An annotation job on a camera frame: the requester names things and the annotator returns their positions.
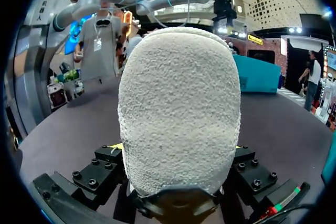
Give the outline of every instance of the cable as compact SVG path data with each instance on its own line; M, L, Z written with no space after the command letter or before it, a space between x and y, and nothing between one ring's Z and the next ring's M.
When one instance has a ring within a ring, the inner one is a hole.
M186 19L186 21L183 24L179 25L178 27L185 26L188 23L188 20L190 19L190 0L187 0L187 1L188 1L187 2L187 5L188 5L187 19ZM141 2L138 3L138 4L142 5L143 7L145 7L148 10L149 14L155 19L155 21L159 25L161 25L164 28L168 28L168 26L166 26L165 24L163 24L161 21L158 20L158 18L153 14L153 12L151 10L149 10L149 8L147 6L145 6L144 4L141 4Z
M296 206L296 207L291 207L291 208L288 208L288 209L285 209L283 211L280 211L278 213L276 213L275 215L272 215L266 219L262 219L262 220L258 220L257 222L254 222L253 224L264 224L270 220L273 220L274 218L280 216L280 215L284 215L288 212L292 212L294 210L297 210L297 209L312 209L314 208L314 205L313 204L302 204L302 205L299 205L299 206Z

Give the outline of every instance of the teal box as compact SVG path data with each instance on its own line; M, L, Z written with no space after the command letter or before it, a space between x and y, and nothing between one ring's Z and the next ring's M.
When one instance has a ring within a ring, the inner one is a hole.
M331 181L332 174L336 169L336 132L332 136L332 143L325 166L322 171L322 179L325 184Z
M241 92L277 92L279 66L241 55L233 55L233 58L238 69Z

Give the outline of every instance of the white shirt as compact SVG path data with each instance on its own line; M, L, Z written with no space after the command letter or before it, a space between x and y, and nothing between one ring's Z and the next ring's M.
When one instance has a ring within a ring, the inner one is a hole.
M321 78L321 66L318 63L317 60L314 60L314 65L309 68L310 69L310 74L308 81L314 83L314 84L319 84L319 80Z
M136 47L136 45L140 43L141 40L142 37L140 35L135 35L133 38L130 39L126 47L126 59L130 57L131 52Z

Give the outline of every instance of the white terry cloth cover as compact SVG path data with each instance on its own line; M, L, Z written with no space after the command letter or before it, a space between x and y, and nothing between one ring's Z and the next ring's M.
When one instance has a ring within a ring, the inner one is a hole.
M120 87L123 160L140 195L198 185L214 193L232 164L240 86L228 45L206 31L173 27L132 51Z

